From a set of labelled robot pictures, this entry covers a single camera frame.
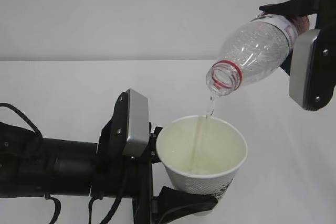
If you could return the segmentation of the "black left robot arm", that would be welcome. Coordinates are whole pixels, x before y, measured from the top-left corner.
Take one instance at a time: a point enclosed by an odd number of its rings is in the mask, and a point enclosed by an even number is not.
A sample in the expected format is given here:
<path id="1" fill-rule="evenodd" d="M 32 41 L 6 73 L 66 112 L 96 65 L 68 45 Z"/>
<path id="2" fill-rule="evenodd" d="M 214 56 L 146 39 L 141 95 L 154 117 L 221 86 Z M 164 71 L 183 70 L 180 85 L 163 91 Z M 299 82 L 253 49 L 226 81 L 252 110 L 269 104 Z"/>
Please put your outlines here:
<path id="1" fill-rule="evenodd" d="M 53 200 L 55 223 L 59 195 L 132 199 L 133 223 L 169 223 L 214 209 L 212 195 L 190 194 L 163 187 L 153 195 L 152 166 L 161 128 L 149 130 L 149 143 L 138 158 L 104 155 L 98 143 L 45 138 L 21 127 L 1 124 L 1 197 L 44 197 Z"/>

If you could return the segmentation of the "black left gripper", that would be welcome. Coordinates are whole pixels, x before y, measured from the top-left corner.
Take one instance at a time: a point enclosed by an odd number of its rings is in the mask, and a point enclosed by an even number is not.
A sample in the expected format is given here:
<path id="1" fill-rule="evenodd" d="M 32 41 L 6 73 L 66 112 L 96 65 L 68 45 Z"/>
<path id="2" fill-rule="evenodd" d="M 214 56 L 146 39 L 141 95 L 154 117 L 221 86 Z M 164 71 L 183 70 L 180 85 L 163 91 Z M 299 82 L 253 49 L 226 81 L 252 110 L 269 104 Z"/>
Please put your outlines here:
<path id="1" fill-rule="evenodd" d="M 97 154 L 96 171 L 91 186 L 91 202 L 113 197 L 114 202 L 101 223 L 109 223 L 123 198 L 132 199 L 133 223 L 170 223 L 182 217 L 213 210 L 218 200 L 212 195 L 198 195 L 163 186 L 153 195 L 152 165 L 160 162 L 155 151 L 156 139 L 163 127 L 151 129 L 149 143 L 140 157 L 120 155 L 111 160 Z"/>

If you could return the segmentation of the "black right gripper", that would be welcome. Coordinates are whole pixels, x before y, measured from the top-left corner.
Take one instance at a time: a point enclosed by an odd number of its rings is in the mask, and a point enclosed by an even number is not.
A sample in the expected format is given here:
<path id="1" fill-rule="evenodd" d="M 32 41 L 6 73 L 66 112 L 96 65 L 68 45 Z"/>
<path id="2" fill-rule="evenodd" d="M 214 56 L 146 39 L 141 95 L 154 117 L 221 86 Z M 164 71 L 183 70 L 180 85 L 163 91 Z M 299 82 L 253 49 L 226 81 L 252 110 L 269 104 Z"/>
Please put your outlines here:
<path id="1" fill-rule="evenodd" d="M 313 84 L 318 88 L 335 87 L 335 0 L 288 0 L 259 7 L 267 14 L 288 18 L 317 14 L 315 28 L 320 30 L 313 64 Z M 290 76 L 292 56 L 280 68 Z"/>

